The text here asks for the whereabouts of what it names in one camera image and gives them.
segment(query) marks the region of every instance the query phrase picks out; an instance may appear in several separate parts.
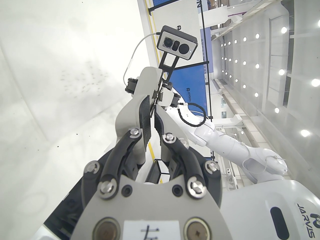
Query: jorson logo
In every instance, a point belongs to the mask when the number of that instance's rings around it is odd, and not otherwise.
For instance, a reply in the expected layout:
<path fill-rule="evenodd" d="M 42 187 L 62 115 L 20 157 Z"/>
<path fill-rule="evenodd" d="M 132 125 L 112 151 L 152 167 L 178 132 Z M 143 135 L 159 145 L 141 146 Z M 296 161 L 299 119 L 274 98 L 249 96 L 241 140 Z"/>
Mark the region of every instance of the jorson logo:
<path fill-rule="evenodd" d="M 189 102 L 191 102 L 191 94 L 190 94 L 190 88 L 186 89 L 186 92 L 188 94 Z"/>
<path fill-rule="evenodd" d="M 311 221 L 310 221 L 309 216 L 306 214 L 307 212 L 305 211 L 305 208 L 300 206 L 299 204 L 297 204 L 297 206 L 300 210 L 300 213 L 302 214 L 303 221 L 305 222 L 305 227 L 308 231 L 309 238 L 315 238 L 313 226 L 315 228 L 320 229 L 320 215 L 315 214 L 315 213 L 311 213 L 310 217 L 313 219 L 311 219 Z"/>

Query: ceiling light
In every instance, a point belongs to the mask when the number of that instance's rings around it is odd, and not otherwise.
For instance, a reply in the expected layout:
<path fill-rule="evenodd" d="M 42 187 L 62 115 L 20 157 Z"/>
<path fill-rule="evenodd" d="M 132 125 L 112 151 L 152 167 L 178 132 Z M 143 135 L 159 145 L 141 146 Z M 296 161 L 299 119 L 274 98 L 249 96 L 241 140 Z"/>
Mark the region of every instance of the ceiling light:
<path fill-rule="evenodd" d="M 287 28 L 284 26 L 283 28 L 281 28 L 281 33 L 286 33 L 287 32 Z"/>
<path fill-rule="evenodd" d="M 303 137 L 307 137 L 308 135 L 310 135 L 310 132 L 308 130 L 305 130 L 305 129 L 303 129 L 300 133 L 301 133 L 301 135 Z"/>
<path fill-rule="evenodd" d="M 311 81 L 311 85 L 312 85 L 313 87 L 318 87 L 318 86 L 320 85 L 320 80 L 318 80 L 318 79 L 313 79 L 313 80 Z"/>

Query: white surface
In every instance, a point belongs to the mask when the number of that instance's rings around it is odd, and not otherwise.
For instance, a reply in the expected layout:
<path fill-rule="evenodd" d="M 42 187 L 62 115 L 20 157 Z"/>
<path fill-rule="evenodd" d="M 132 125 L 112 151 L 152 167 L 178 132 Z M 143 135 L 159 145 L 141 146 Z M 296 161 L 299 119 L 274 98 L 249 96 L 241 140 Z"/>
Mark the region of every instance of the white surface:
<path fill-rule="evenodd" d="M 120 77 L 144 37 L 137 0 L 0 0 L 0 7 L 3 54 L 47 139 L 123 98 Z M 127 75 L 148 64 L 143 42 Z"/>
<path fill-rule="evenodd" d="M 115 139 L 131 98 L 123 71 L 144 33 L 137 0 L 0 0 L 0 8 L 0 239 L 25 240 Z M 147 64 L 142 44 L 128 75 Z M 92 73 L 108 75 L 99 82 Z M 88 92 L 81 78 L 94 83 Z"/>

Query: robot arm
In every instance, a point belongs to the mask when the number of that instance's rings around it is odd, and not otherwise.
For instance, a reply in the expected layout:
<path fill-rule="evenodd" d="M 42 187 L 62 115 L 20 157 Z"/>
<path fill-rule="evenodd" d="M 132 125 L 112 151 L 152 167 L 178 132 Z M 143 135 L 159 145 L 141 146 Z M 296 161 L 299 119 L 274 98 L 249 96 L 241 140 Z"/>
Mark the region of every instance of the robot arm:
<path fill-rule="evenodd" d="M 238 165 L 253 183 L 283 179 L 288 170 L 287 165 L 276 152 L 247 146 L 215 129 L 215 125 L 209 120 L 199 127 L 192 127 L 181 120 L 178 109 L 182 117 L 193 125 L 199 124 L 202 119 L 191 113 L 186 103 L 176 108 L 167 107 L 166 112 L 183 129 L 189 140 L 202 147 L 207 146 Z"/>

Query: bolt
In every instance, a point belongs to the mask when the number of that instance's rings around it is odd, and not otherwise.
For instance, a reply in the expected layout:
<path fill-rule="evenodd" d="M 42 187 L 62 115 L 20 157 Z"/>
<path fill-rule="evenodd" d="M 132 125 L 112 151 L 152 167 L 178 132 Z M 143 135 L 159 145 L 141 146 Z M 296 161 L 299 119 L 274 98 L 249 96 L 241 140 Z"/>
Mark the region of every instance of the bolt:
<path fill-rule="evenodd" d="M 210 164 L 208 165 L 208 168 L 209 168 L 212 172 L 217 171 L 217 168 L 215 167 L 215 164 L 214 164 L 213 162 L 210 162 Z"/>
<path fill-rule="evenodd" d="M 203 192 L 203 185 L 200 181 L 195 181 L 191 184 L 192 189 L 197 193 L 200 194 Z"/>
<path fill-rule="evenodd" d="M 130 134 L 133 136 L 139 135 L 139 129 L 138 128 L 131 129 Z"/>
<path fill-rule="evenodd" d="M 166 139 L 167 141 L 172 141 L 172 140 L 175 139 L 175 137 L 174 137 L 174 135 L 173 135 L 172 133 L 167 133 L 165 139 Z"/>
<path fill-rule="evenodd" d="M 109 181 L 105 181 L 101 184 L 100 192 L 103 194 L 110 193 L 113 190 L 113 184 Z"/>
<path fill-rule="evenodd" d="M 87 166 L 87 171 L 88 172 L 93 172 L 96 167 L 97 167 L 96 164 L 92 162 Z"/>

